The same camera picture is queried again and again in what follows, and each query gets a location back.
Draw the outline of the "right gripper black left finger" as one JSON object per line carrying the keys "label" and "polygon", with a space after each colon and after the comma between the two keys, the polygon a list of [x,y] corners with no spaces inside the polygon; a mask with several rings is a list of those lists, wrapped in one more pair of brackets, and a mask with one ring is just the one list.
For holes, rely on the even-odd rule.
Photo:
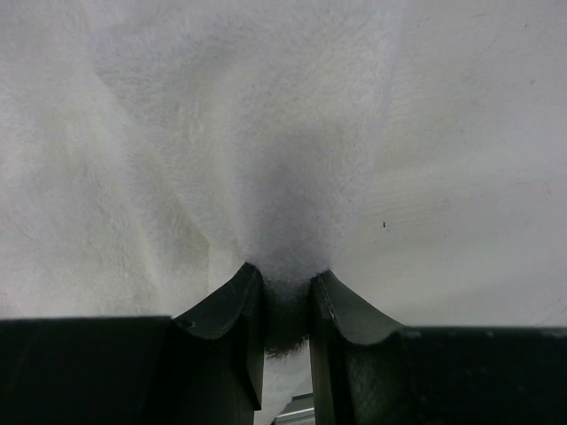
{"label": "right gripper black left finger", "polygon": [[262,278],[243,264],[175,319],[174,424],[251,424],[263,378]]}

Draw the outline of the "white towel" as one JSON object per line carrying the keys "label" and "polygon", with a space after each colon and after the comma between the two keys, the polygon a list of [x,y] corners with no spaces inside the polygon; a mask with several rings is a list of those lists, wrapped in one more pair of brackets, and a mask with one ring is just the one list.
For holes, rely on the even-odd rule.
{"label": "white towel", "polygon": [[265,280],[268,424],[364,205],[404,1],[4,1],[1,314],[174,315]]}

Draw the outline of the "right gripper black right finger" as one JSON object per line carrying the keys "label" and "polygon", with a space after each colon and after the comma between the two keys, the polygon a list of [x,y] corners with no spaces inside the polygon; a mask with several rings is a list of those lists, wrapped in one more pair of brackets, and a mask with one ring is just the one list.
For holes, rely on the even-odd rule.
{"label": "right gripper black right finger", "polygon": [[317,424],[398,424],[406,417],[403,325],[331,271],[311,280],[309,337]]}

